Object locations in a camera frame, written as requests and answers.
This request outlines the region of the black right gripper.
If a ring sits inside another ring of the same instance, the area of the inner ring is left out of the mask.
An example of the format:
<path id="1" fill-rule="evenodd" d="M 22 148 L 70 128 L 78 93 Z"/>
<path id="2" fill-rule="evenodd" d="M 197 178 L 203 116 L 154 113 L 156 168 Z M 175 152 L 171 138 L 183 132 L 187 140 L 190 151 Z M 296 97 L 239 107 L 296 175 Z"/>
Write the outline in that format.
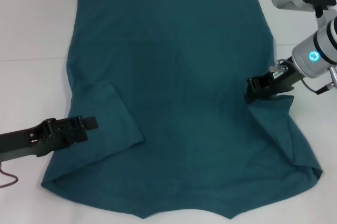
<path id="1" fill-rule="evenodd" d="M 255 76 L 247 80 L 245 101 L 252 103 L 256 100 L 266 99 L 273 95 L 293 90 L 293 84 L 301 80 L 301 73 L 296 69 L 293 60 L 289 57 L 280 60 L 281 66 L 288 70 L 280 76 L 274 77 L 271 72 L 263 76 Z"/>

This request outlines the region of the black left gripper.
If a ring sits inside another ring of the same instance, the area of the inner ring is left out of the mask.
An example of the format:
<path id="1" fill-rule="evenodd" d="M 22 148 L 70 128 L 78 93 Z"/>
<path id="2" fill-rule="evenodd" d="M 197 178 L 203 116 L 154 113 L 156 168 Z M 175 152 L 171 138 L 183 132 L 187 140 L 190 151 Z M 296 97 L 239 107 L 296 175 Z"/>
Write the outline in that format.
<path id="1" fill-rule="evenodd" d="M 1 162 L 28 155 L 42 157 L 87 140 L 86 131 L 98 129 L 95 116 L 46 119 L 39 125 L 1 134 Z"/>

